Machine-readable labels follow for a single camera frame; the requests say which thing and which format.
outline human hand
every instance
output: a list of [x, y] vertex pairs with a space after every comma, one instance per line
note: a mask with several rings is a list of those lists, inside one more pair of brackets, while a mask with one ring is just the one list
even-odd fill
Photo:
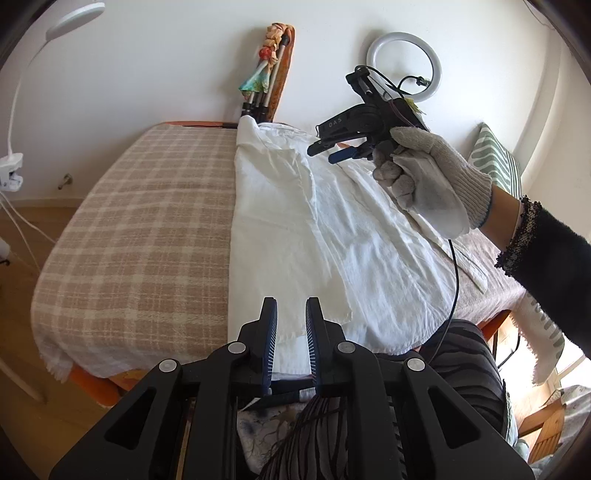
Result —
[[390, 134], [404, 148], [377, 145], [374, 178], [402, 208], [421, 214], [446, 238], [486, 221], [492, 195], [487, 174], [438, 135], [414, 127], [395, 127]]

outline white cloth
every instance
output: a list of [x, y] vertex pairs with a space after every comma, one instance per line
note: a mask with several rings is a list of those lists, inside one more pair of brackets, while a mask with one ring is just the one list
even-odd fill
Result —
[[532, 382], [541, 385], [554, 371], [564, 350], [564, 335], [540, 304], [526, 293], [511, 314], [513, 323], [535, 355]]
[[403, 353], [441, 325], [455, 291], [451, 262], [376, 184], [372, 165], [330, 165], [328, 153], [310, 158], [315, 140], [250, 117], [238, 127], [228, 339], [258, 318], [265, 296], [275, 297], [273, 371], [287, 374], [310, 371], [310, 296], [349, 340]]

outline striped pillow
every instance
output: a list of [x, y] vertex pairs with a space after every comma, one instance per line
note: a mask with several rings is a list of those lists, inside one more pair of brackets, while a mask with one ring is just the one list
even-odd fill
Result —
[[513, 155], [499, 143], [487, 124], [482, 124], [468, 162], [481, 172], [488, 173], [495, 185], [513, 197], [521, 197], [519, 165]]

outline black cable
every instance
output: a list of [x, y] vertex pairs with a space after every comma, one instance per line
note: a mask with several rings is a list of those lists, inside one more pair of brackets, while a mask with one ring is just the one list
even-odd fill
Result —
[[371, 70], [372, 72], [375, 72], [378, 75], [380, 75], [384, 80], [386, 80], [386, 87], [390, 88], [391, 90], [393, 90], [394, 92], [399, 94], [402, 98], [404, 98], [404, 95], [410, 95], [410, 93], [400, 90], [398, 87], [396, 87], [396, 85], [394, 85], [392, 83], [392, 80], [390, 80], [388, 77], [386, 77], [386, 75], [384, 75], [378, 69], [374, 69], [373, 67], [370, 67], [369, 65], [357, 65], [355, 67], [355, 71], [359, 70], [361, 67], [366, 67], [368, 70]]
[[529, 3], [527, 0], [522, 0], [522, 1], [523, 1], [523, 3], [525, 4], [525, 6], [527, 7], [527, 10], [529, 10], [529, 11], [530, 11], [530, 13], [531, 13], [531, 14], [533, 15], [533, 17], [534, 17], [534, 18], [535, 18], [535, 19], [538, 21], [538, 23], [539, 23], [540, 25], [543, 25], [543, 26], [545, 26], [545, 27], [548, 27], [548, 25], [547, 25], [547, 24], [545, 24], [544, 22], [542, 22], [542, 20], [540, 20], [540, 19], [538, 18], [538, 16], [537, 16], [537, 15], [534, 13], [534, 11], [533, 11], [533, 10], [531, 9], [531, 7], [530, 7], [530, 3]]
[[456, 251], [453, 249], [452, 241], [448, 240], [448, 242], [449, 242], [449, 248], [452, 249], [453, 266], [454, 266], [454, 269], [456, 270], [456, 297], [453, 299], [452, 310], [450, 311], [449, 317], [446, 320], [447, 325], [445, 326], [445, 329], [443, 330], [443, 333], [441, 334], [441, 338], [439, 339], [439, 342], [437, 343], [437, 347], [435, 348], [435, 351], [433, 352], [431, 358], [427, 362], [428, 364], [431, 364], [433, 359], [437, 356], [439, 349], [441, 348], [441, 344], [443, 343], [443, 339], [445, 338], [445, 335], [447, 334], [447, 331], [449, 330], [449, 326], [452, 322], [453, 312], [456, 310], [457, 296], [460, 293], [460, 274], [457, 271]]
[[406, 75], [406, 77], [404, 77], [402, 80], [400, 80], [398, 82], [398, 89], [400, 90], [400, 87], [402, 86], [402, 84], [404, 82], [406, 82], [408, 79], [415, 79], [415, 80], [419, 80], [421, 79], [421, 77], [415, 77], [414, 75]]

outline wooden chair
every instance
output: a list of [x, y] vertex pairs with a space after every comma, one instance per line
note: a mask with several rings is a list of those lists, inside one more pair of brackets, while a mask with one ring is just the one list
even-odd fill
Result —
[[531, 449], [528, 463], [550, 455], [558, 448], [558, 441], [564, 427], [564, 405], [560, 399], [526, 417], [519, 427], [519, 437], [542, 429], [534, 447]]

